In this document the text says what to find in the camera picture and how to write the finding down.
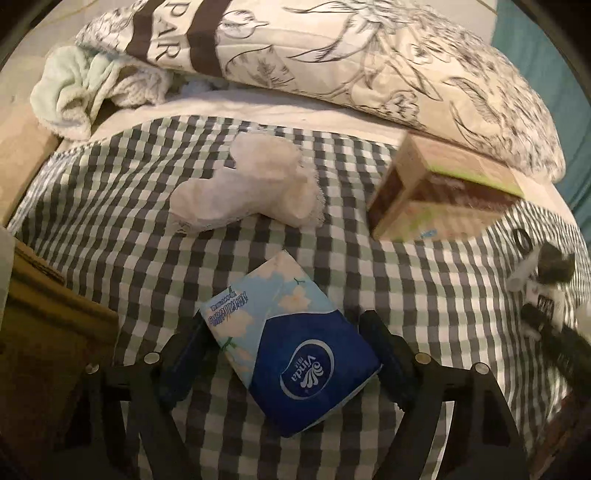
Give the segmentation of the blue tissue pack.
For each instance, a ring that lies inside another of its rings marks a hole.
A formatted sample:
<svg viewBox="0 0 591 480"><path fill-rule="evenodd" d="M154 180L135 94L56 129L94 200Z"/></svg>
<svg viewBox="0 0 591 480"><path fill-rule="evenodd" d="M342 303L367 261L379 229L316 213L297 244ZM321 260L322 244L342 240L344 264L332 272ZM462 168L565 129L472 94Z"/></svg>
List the blue tissue pack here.
<svg viewBox="0 0 591 480"><path fill-rule="evenodd" d="M322 422L381 369L368 342L287 251L202 303L199 313L285 438Z"/></svg>

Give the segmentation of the brown medicine box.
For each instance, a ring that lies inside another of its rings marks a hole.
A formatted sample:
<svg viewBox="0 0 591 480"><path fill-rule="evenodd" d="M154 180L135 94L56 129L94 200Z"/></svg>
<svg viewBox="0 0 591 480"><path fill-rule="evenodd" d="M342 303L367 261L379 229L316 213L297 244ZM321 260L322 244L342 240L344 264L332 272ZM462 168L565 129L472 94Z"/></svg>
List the brown medicine box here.
<svg viewBox="0 0 591 480"><path fill-rule="evenodd" d="M368 228L379 241L469 239L522 199L504 163L409 133L368 204Z"/></svg>

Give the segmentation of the small printed sachet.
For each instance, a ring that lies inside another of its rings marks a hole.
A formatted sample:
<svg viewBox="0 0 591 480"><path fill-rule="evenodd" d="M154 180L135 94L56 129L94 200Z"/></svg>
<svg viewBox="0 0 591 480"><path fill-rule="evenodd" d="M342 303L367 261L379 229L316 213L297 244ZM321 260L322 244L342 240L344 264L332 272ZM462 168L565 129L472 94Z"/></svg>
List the small printed sachet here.
<svg viewBox="0 0 591 480"><path fill-rule="evenodd" d="M562 330L567 313L566 296L562 290L529 280L526 284L526 302L542 311L554 327Z"/></svg>

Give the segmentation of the crumpled white tissue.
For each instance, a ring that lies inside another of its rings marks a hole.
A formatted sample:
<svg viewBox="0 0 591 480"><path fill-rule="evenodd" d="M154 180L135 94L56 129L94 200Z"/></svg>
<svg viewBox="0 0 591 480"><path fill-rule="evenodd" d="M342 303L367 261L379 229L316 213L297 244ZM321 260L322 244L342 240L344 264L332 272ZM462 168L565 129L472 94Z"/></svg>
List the crumpled white tissue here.
<svg viewBox="0 0 591 480"><path fill-rule="evenodd" d="M183 233L228 226L263 215L293 228L324 223L325 196L311 160L290 140L262 131L242 132L229 146L235 166L191 178L169 197L169 218Z"/></svg>

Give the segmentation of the floral patterned pillow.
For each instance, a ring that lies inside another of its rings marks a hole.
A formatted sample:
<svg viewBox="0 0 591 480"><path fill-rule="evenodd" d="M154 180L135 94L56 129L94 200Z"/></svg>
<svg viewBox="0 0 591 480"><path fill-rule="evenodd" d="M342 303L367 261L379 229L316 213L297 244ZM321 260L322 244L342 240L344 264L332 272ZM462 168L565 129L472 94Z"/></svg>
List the floral patterned pillow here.
<svg viewBox="0 0 591 480"><path fill-rule="evenodd" d="M148 64L349 107L549 182L554 120L510 60L413 1L137 1L77 42Z"/></svg>

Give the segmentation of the mint green towel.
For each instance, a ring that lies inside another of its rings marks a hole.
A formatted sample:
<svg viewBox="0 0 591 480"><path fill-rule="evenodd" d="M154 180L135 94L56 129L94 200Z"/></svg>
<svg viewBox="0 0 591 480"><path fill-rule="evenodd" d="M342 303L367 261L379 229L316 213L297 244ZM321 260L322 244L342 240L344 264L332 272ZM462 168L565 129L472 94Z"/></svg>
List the mint green towel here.
<svg viewBox="0 0 591 480"><path fill-rule="evenodd" d="M30 103L45 128L83 141L90 138L104 101L120 108L158 105L171 84L171 73L132 57L67 45L47 57Z"/></svg>

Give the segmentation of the teal curtain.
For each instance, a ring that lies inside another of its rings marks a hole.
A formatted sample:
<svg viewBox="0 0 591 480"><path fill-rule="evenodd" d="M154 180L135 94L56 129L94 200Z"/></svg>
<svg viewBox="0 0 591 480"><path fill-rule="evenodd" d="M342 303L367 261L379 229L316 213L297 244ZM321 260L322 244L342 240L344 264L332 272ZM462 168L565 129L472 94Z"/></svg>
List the teal curtain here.
<svg viewBox="0 0 591 480"><path fill-rule="evenodd" d="M557 189L590 235L590 104L550 39L514 2L497 3L492 45L504 53L548 107L564 151Z"/></svg>

